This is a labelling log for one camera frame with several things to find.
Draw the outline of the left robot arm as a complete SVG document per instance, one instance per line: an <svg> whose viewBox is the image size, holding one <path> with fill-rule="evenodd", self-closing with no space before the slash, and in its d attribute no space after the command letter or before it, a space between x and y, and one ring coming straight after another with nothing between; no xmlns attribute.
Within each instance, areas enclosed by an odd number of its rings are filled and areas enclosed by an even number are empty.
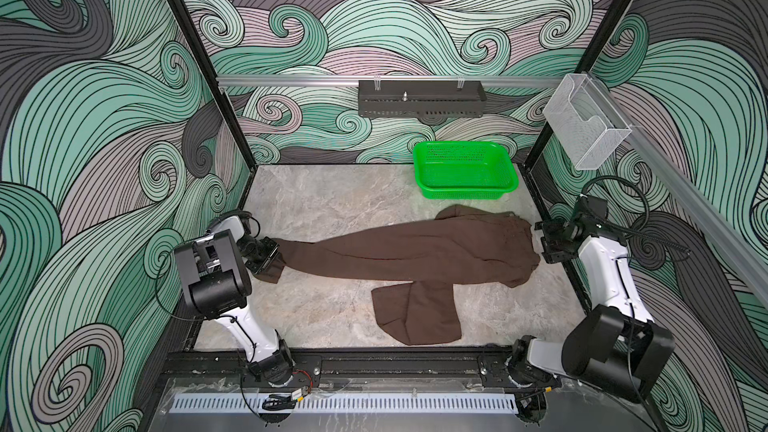
<svg viewBox="0 0 768 432"><path fill-rule="evenodd" d="M263 275L278 255L278 244L251 226L249 212L230 211L205 233L177 246L174 260L188 307L224 326L241 346L247 370L270 385L282 385L294 372L284 339L249 305L252 279Z"/></svg>

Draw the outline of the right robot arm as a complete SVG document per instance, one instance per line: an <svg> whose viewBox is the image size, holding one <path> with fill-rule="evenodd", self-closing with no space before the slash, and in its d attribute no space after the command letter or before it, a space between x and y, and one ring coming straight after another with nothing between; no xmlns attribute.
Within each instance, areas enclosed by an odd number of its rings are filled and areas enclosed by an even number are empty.
<svg viewBox="0 0 768 432"><path fill-rule="evenodd" d="M562 342L524 336L507 369L514 384L542 392L563 377L642 403L675 348L672 333L643 304L629 269L626 232L608 221L605 200L582 195L567 220L536 224L549 264L579 260L591 309Z"/></svg>

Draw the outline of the brown trousers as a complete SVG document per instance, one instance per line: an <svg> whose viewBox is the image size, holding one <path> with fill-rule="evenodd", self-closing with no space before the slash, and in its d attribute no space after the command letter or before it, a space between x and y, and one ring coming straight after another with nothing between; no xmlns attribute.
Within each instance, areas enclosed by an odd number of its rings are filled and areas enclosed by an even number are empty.
<svg viewBox="0 0 768 432"><path fill-rule="evenodd" d="M452 205L432 220L366 229L317 242L280 239L257 279L277 283L284 268L380 282L371 292L377 325L409 346L462 336L456 285L526 283L541 261L531 224L512 212Z"/></svg>

